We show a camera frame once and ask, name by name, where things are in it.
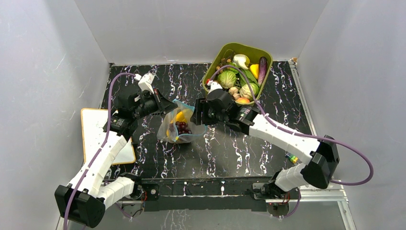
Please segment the yellow banana bunch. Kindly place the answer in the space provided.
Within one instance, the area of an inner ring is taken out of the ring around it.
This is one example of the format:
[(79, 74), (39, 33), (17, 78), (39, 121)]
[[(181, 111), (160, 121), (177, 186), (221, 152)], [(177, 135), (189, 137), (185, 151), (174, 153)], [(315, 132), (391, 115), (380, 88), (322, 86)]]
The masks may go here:
[[(175, 123), (176, 121), (186, 122), (186, 123), (187, 123), (186, 118), (185, 118), (185, 116), (184, 116), (184, 114), (183, 114), (182, 111), (181, 111), (181, 112), (178, 112), (178, 113), (176, 114), (175, 118), (170, 121), (170, 123)], [(169, 137), (169, 138), (170, 138), (170, 137), (175, 137), (175, 138), (176, 138), (177, 136), (179, 136), (179, 135), (175, 135), (175, 134), (169, 133), (169, 130), (168, 130), (168, 129), (167, 129), (166, 135), (167, 135), (167, 137)]]

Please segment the clear zip bag blue zipper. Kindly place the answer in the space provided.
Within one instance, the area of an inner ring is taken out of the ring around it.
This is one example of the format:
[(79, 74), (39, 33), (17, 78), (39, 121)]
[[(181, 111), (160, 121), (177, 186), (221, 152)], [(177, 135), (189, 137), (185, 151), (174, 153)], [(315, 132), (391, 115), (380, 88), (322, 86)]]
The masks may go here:
[(157, 132), (157, 139), (172, 144), (190, 143), (203, 137), (207, 128), (191, 121), (195, 107), (173, 100), (176, 108), (165, 115)]

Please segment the dark red grape bunch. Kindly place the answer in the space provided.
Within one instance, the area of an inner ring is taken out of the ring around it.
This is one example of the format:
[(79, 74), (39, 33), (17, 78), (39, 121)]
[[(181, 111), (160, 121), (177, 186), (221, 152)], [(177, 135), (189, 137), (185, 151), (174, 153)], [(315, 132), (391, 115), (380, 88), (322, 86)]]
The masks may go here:
[(186, 122), (176, 121), (175, 123), (170, 123), (168, 130), (169, 133), (175, 135), (192, 134), (192, 131)]

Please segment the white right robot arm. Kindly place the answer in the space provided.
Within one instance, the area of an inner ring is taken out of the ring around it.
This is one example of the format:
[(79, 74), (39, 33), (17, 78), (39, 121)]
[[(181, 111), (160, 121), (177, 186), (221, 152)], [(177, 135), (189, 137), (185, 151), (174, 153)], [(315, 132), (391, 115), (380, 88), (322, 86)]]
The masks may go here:
[(277, 123), (253, 106), (238, 105), (226, 91), (216, 89), (195, 101), (191, 121), (196, 125), (224, 123), (231, 130), (265, 140), (299, 159), (299, 164), (275, 173), (268, 184), (254, 183), (254, 199), (283, 198), (290, 190), (305, 185), (327, 189), (339, 163), (333, 139), (304, 137)]

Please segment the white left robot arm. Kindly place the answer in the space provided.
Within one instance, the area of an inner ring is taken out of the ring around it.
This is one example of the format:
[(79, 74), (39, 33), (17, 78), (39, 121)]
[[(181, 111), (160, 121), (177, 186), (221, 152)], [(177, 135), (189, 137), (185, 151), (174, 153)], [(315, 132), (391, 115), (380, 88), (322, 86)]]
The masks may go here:
[(166, 99), (157, 89), (129, 95), (127, 105), (115, 110), (108, 103), (108, 117), (102, 129), (104, 138), (91, 160), (67, 185), (59, 185), (54, 193), (64, 229), (68, 221), (94, 228), (102, 220), (107, 208), (125, 196), (138, 199), (143, 187), (133, 175), (118, 177), (102, 186), (110, 166), (118, 153), (129, 143), (138, 127), (138, 121), (148, 115), (166, 115), (178, 106)]

